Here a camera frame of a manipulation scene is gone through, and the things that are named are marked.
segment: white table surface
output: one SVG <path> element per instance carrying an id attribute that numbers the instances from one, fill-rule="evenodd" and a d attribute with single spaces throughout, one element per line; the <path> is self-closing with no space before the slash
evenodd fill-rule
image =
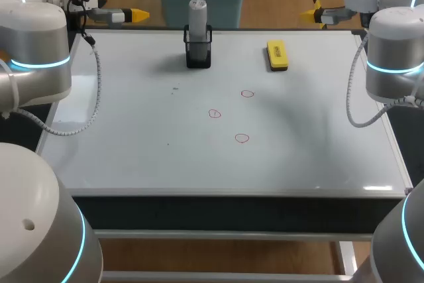
<path id="1" fill-rule="evenodd" d="M 411 187 L 387 117 L 365 129 L 346 117 L 360 43 L 349 31 L 214 32 L 208 70 L 186 68 L 180 31 L 89 33 L 103 67 L 98 118 L 76 136 L 43 133 L 37 150 L 75 196 L 401 198 Z M 265 47 L 273 39 L 286 44 L 286 72 L 270 71 Z M 361 59 L 357 121 L 381 107 L 366 94 Z M 90 118 L 95 70 L 91 48 L 76 40 L 72 92 L 49 114 L 55 129 Z M 237 134 L 249 140 L 237 142 Z"/>

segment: red marker drawing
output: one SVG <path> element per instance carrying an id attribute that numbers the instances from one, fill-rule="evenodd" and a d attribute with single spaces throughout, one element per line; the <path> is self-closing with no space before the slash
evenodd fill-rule
<path id="1" fill-rule="evenodd" d="M 218 112 L 216 109 L 210 109 L 209 110 L 209 117 L 211 117 L 212 119 L 217 119 L 217 118 L 221 117 L 221 113 Z"/>
<path id="2" fill-rule="evenodd" d="M 241 96 L 243 97 L 252 97 L 254 93 L 252 91 L 249 91 L 248 89 L 241 91 Z"/>
<path id="3" fill-rule="evenodd" d="M 249 140 L 249 136 L 246 134 L 237 134 L 235 138 L 236 138 L 236 141 L 238 141 L 241 144 L 244 144 L 245 142 Z"/>

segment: floor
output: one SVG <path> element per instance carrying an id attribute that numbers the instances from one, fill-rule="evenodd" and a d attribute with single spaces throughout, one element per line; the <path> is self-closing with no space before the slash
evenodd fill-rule
<path id="1" fill-rule="evenodd" d="M 343 5 L 343 0 L 320 1 L 323 7 Z M 160 0 L 108 0 L 107 7 L 139 8 L 150 12 L 145 25 L 165 25 Z M 299 19 L 300 13 L 310 9 L 312 0 L 244 0 L 240 27 L 319 28 Z M 360 28 L 360 23 L 355 17 L 336 27 Z M 328 242 L 109 239 L 101 245 L 105 270 L 340 273 L 335 245 Z M 360 264 L 370 244 L 355 243 L 354 247 Z"/>

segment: marker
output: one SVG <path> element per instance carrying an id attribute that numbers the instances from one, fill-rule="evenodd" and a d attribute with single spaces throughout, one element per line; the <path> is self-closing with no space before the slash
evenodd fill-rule
<path id="1" fill-rule="evenodd" d="M 204 0 L 191 0 L 188 5 L 188 30 L 190 42 L 204 42 L 190 44 L 190 58 L 205 61 L 207 57 L 207 6 Z"/>

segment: eraser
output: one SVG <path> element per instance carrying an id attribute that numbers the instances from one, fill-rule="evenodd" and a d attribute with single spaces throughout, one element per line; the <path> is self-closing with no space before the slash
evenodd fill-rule
<path id="1" fill-rule="evenodd" d="M 283 40 L 270 40 L 268 45 L 268 57 L 272 71 L 286 71 L 289 67 L 286 47 Z"/>

